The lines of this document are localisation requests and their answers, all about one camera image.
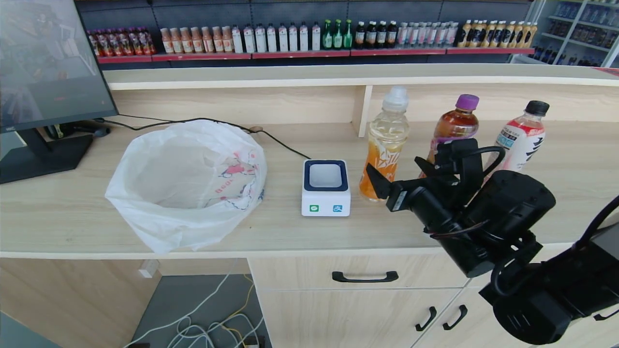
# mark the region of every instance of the white bottle cap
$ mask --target white bottle cap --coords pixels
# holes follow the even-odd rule
[[[409,105],[409,95],[404,86],[393,86],[391,91],[385,95],[383,108],[388,110],[406,111]]]

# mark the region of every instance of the green glass bottle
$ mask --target green glass bottle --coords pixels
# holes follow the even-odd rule
[[[342,21],[336,19],[335,32],[333,33],[333,48],[335,48],[336,50],[341,50],[343,40],[344,37],[342,36]]]
[[[352,20],[346,20],[346,34],[344,34],[344,48],[351,49],[352,47],[352,32],[350,32],[350,25]]]
[[[333,47],[333,36],[331,35],[331,21],[324,21],[324,33],[322,33],[322,48],[330,50]]]

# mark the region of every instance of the white plastic bag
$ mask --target white plastic bag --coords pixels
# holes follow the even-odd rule
[[[242,130],[178,123],[135,138],[105,192],[155,253],[218,243],[262,200],[267,164]]]

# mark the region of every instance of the drawer handle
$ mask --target drawer handle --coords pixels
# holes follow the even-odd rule
[[[430,311],[430,319],[428,319],[428,321],[426,321],[426,323],[421,326],[419,324],[415,325],[415,329],[419,332],[422,332],[423,330],[425,330],[425,328],[428,327],[428,325],[430,325],[430,323],[434,320],[434,318],[436,317],[436,308],[434,306],[428,308],[428,310]]]
[[[395,271],[387,272],[383,279],[348,279],[344,277],[343,272],[333,272],[331,273],[331,277],[334,281],[340,283],[388,283],[396,281],[399,278]]]
[[[602,321],[602,320],[606,320],[608,318],[610,318],[611,316],[615,315],[619,313],[619,310],[614,311],[613,313],[609,314],[608,316],[603,316],[601,314],[596,314],[593,316],[593,319],[595,319],[595,321]]]
[[[453,325],[449,325],[447,323],[443,323],[443,329],[445,331],[449,331],[449,330],[455,328],[456,325],[458,325],[458,323],[460,323],[460,320],[464,319],[466,314],[469,312],[469,310],[466,308],[465,305],[460,305],[460,307],[458,307],[458,309],[460,309],[460,317],[458,317],[458,320],[456,320],[456,322]]]

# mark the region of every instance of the black bottle cap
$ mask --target black bottle cap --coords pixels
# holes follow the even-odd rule
[[[546,116],[546,112],[548,112],[549,108],[550,105],[548,103],[540,102],[539,100],[531,100],[527,104],[527,108],[524,109],[524,112],[543,117]]]

